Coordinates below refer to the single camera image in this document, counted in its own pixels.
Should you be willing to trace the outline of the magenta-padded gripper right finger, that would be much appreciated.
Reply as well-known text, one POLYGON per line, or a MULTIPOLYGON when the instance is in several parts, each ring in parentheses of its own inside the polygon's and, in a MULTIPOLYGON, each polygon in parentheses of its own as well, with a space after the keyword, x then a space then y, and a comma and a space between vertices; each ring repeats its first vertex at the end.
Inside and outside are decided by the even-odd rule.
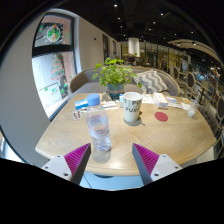
POLYGON ((144 185, 182 169, 167 154, 158 155, 136 143, 132 145, 132 154, 144 185))

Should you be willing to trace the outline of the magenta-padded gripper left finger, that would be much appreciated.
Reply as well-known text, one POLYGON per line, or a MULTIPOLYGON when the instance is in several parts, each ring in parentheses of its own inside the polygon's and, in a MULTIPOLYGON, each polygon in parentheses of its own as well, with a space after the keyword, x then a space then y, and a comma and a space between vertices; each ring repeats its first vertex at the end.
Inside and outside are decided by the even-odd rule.
POLYGON ((91 144, 87 143, 66 155, 56 155, 42 169, 79 185, 91 154, 91 144))

